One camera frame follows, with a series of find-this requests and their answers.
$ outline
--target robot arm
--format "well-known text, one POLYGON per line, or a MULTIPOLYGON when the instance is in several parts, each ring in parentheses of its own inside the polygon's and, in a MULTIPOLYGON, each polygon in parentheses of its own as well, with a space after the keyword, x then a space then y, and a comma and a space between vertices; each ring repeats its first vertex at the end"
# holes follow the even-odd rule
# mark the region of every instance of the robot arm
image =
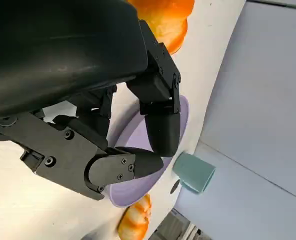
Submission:
POLYGON ((22 146, 37 175, 95 200, 108 184, 160 170, 179 144, 181 77, 147 23, 121 0, 21 4, 0 5, 0 141, 22 146), (154 152, 108 147, 121 82, 139 99, 154 152), (76 117, 44 122, 42 108, 63 100, 76 117))

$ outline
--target table surface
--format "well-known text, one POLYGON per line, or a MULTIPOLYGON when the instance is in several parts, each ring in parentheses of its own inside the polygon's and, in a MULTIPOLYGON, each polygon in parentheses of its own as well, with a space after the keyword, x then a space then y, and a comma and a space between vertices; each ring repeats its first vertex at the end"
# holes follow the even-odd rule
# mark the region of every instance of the table surface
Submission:
MULTIPOLYGON (((195 1, 184 45, 173 56, 181 73, 180 94, 189 101, 190 115, 177 154, 149 192, 152 216, 146 239, 175 205, 180 188, 170 195, 178 179, 172 172, 173 163, 182 151, 195 151, 217 74, 244 4, 245 0, 195 1)), ((121 131, 129 115, 125 113, 132 111, 136 101, 124 83, 118 85, 108 140, 121 131)), ((14 143, 0 142, 0 239, 80 240, 90 232, 102 233, 100 240, 119 239, 116 227, 125 209, 114 207, 108 197, 94 201, 34 175, 20 162, 22 153, 14 143)))

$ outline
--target teal cup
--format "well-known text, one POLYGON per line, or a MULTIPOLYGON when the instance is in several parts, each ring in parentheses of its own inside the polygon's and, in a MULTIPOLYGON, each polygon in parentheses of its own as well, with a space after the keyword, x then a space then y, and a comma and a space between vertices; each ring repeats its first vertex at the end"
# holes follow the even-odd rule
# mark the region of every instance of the teal cup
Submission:
POLYGON ((207 188, 216 167, 194 155, 183 152, 177 158, 172 170, 180 178, 182 187, 194 194, 200 194, 207 188))

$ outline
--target orange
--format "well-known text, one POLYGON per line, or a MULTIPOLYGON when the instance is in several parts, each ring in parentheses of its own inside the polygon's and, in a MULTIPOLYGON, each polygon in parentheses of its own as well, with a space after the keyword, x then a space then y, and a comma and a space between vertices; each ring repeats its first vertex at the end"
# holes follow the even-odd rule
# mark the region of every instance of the orange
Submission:
POLYGON ((156 39, 174 54, 184 42, 187 17, 192 13, 195 0, 128 0, 145 20, 156 39))

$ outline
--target purple plate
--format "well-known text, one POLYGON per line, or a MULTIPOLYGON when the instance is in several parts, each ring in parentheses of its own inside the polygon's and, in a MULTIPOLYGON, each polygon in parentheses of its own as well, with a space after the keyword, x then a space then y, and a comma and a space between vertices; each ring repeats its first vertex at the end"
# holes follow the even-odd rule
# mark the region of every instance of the purple plate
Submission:
MULTIPOLYGON (((188 101, 184 96, 180 96, 180 107, 181 141, 186 129, 189 115, 188 101)), ((138 112, 133 117, 133 119, 129 122, 129 124, 125 127, 125 129, 119 136, 115 146, 134 147, 152 151, 147 136, 144 116, 140 115, 140 113, 138 112)), ((172 161, 172 158, 164 157, 162 160, 163 168, 149 176, 107 185, 106 191, 108 192, 112 204, 116 207, 125 208, 137 202, 144 195, 146 195, 162 176, 162 174, 172 161)))

